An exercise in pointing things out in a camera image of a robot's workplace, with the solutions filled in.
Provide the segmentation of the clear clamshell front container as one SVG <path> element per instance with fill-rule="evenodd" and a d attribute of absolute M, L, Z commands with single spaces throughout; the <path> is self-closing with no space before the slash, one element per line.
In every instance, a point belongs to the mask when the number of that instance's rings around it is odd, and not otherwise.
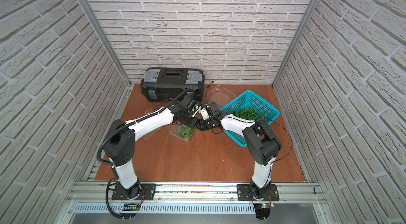
<path fill-rule="evenodd" d="M 170 134 L 181 141 L 189 142 L 196 130 L 197 129 L 195 127 L 190 128 L 186 125 L 176 124 L 171 129 Z"/>

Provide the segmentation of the teal plastic basket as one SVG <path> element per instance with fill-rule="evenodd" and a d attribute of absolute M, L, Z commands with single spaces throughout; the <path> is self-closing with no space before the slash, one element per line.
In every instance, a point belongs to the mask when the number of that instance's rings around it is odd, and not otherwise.
<path fill-rule="evenodd" d="M 222 113 L 226 116 L 221 120 L 221 126 L 240 147 L 247 147 L 242 133 L 244 126 L 261 119 L 271 124 L 280 116 L 277 108 L 252 91 L 245 91 L 236 97 L 222 108 Z"/>

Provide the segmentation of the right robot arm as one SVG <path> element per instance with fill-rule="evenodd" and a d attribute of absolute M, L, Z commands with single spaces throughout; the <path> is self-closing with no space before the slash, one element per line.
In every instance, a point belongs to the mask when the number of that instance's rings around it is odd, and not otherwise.
<path fill-rule="evenodd" d="M 221 128 L 244 137 L 250 155 L 255 161 L 254 173 L 250 185 L 250 197 L 262 200 L 267 197 L 272 184 L 271 173 L 273 163 L 282 149 L 270 125 L 264 120 L 246 120 L 229 113 L 222 113 L 217 104 L 199 107 L 202 119 L 196 123 L 200 131 Z"/>

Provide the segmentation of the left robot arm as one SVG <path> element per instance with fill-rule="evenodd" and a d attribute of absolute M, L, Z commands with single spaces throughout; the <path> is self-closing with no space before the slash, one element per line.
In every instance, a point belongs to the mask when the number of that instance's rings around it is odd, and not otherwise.
<path fill-rule="evenodd" d="M 135 142 L 162 126 L 176 122 L 181 115 L 193 117 L 199 108 L 200 102 L 184 91 L 152 113 L 126 122 L 118 119 L 111 124 L 106 138 L 97 150 L 97 160 L 110 166 L 127 199 L 137 199 L 141 194 L 140 181 L 132 163 Z"/>

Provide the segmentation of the black plastic toolbox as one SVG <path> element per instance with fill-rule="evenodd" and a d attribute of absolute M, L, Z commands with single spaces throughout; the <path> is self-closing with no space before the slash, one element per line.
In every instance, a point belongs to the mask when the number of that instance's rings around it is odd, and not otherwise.
<path fill-rule="evenodd" d="M 204 93 L 205 76 L 202 70 L 187 68 L 151 67 L 141 81 L 141 93 L 149 102 L 172 100 L 188 88 L 201 101 Z"/>

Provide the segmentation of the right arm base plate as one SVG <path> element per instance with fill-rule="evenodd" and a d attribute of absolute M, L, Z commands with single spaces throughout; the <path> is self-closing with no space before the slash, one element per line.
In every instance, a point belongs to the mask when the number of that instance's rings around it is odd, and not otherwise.
<path fill-rule="evenodd" d="M 279 201 L 279 192 L 275 184 L 268 184 L 259 189 L 254 184 L 237 184 L 237 197 L 239 201 Z"/>

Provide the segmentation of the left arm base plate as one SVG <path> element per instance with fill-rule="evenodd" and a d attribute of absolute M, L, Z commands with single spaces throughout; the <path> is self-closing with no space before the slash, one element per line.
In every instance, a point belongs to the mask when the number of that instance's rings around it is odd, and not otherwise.
<path fill-rule="evenodd" d="M 112 200 L 147 200 L 151 201 L 154 198 L 157 184 L 141 183 L 135 184 L 129 189 L 125 189 L 120 183 L 115 184 L 113 189 Z"/>

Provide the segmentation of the aluminium front rail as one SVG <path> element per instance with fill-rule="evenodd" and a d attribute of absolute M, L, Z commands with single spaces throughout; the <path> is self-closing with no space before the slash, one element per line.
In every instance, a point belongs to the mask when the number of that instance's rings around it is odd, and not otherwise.
<path fill-rule="evenodd" d="M 142 182 L 146 203 L 259 203 L 248 183 L 226 182 Z M 68 202 L 104 203 L 105 196 L 114 203 L 127 202 L 122 192 L 107 188 L 105 181 L 75 182 Z M 324 204 L 326 199 L 317 183 L 274 183 L 262 197 L 264 203 Z"/>

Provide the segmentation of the left corner metal post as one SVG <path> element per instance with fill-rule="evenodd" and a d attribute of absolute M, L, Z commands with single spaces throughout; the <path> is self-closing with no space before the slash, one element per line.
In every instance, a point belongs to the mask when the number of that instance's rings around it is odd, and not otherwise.
<path fill-rule="evenodd" d="M 103 45 L 103 47 L 105 48 L 108 56 L 110 57 L 110 59 L 112 60 L 115 68 L 117 69 L 119 75 L 121 76 L 121 78 L 123 79 L 124 83 L 126 84 L 127 87 L 131 86 L 131 81 L 129 79 L 129 77 L 127 76 L 123 66 L 121 65 L 114 49 L 113 46 L 111 44 L 111 42 L 109 41 L 105 31 L 103 30 L 94 10 L 91 7 L 91 4 L 88 0 L 77 0 L 78 4 L 81 6 L 84 14 L 86 15 L 87 19 L 89 20 L 92 28 L 94 29 L 96 35 L 98 36 L 101 44 Z"/>

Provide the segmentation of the corner metal post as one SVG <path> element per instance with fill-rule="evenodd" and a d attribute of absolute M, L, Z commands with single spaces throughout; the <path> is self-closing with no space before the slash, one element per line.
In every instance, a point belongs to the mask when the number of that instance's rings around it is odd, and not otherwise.
<path fill-rule="evenodd" d="M 112 60 L 115 68 L 117 69 L 119 75 L 121 76 L 121 78 L 123 79 L 124 83 L 126 84 L 127 87 L 131 86 L 131 81 L 129 79 L 129 77 L 127 76 L 123 66 L 121 65 L 114 49 L 113 46 L 111 44 L 111 42 L 109 41 L 105 31 L 103 30 L 94 10 L 91 7 L 91 4 L 88 0 L 77 0 L 78 4 L 81 6 L 84 14 L 86 15 L 87 19 L 89 20 L 92 28 L 94 29 L 96 35 L 98 36 L 101 44 L 103 45 L 103 47 L 105 48 L 108 56 L 110 57 L 110 59 Z"/>
<path fill-rule="evenodd" d="M 295 35 L 294 35 L 294 37 L 292 39 L 292 42 L 289 45 L 287 53 L 284 56 L 284 59 L 283 59 L 281 65 L 279 67 L 277 75 L 275 76 L 275 78 L 273 80 L 272 86 L 274 88 L 276 87 L 276 85 L 280 81 L 280 79 L 282 77 L 282 74 L 283 74 L 285 68 L 287 67 L 287 64 L 288 64 L 289 60 L 293 55 L 294 49 L 297 46 L 297 44 L 299 43 L 299 40 L 301 39 L 301 37 L 302 37 L 302 35 L 303 35 L 307 25 L 308 25 L 313 13 L 314 13 L 314 11 L 316 9 L 316 6 L 318 5 L 319 1 L 320 0 L 310 0 L 308 6 L 306 8 L 306 11 L 305 11 L 305 13 L 304 13 L 304 15 L 303 15 L 303 17 L 302 17 L 302 19 L 300 21 L 298 29 L 295 32 Z"/>

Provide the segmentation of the right corner metal post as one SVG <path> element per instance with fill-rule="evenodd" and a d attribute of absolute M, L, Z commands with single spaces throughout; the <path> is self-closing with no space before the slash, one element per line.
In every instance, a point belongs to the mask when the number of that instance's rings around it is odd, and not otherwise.
<path fill-rule="evenodd" d="M 284 59 L 283 59 L 281 65 L 279 67 L 277 75 L 275 76 L 275 78 L 273 80 L 272 86 L 274 88 L 276 87 L 276 85 L 280 81 L 280 79 L 282 77 L 282 74 L 283 74 L 285 68 L 287 67 L 287 64 L 288 64 L 289 60 L 293 55 L 294 49 L 297 46 L 297 44 L 299 43 L 299 40 L 301 39 L 301 37 L 302 37 L 302 35 L 303 35 L 307 25 L 308 25 L 313 13 L 314 13 L 314 11 L 316 9 L 316 6 L 318 5 L 319 1 L 320 0 L 310 0 L 308 6 L 306 8 L 306 11 L 305 11 L 305 13 L 304 13 L 304 15 L 303 15 L 303 17 L 302 17 L 302 19 L 300 21 L 298 29 L 295 32 L 295 35 L 294 35 L 294 37 L 292 39 L 292 42 L 289 45 L 287 53 L 284 56 Z"/>

